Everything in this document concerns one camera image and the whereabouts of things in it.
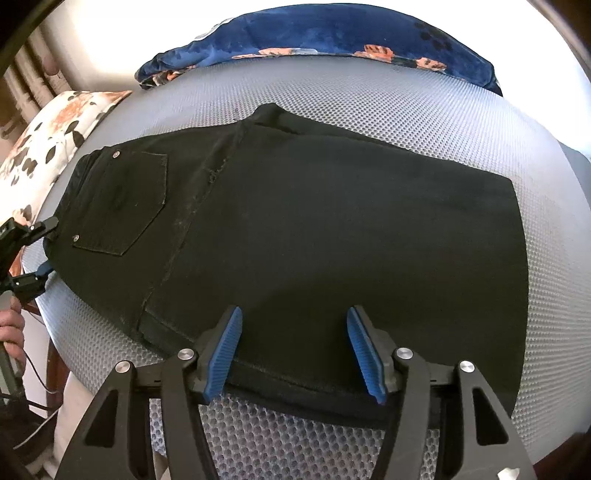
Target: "human hand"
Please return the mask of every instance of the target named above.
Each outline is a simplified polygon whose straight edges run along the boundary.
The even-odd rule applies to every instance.
[[[10,299],[10,309],[0,312],[0,342],[9,356],[17,360],[24,368],[27,364],[25,356],[25,319],[21,315],[21,303],[16,297]]]

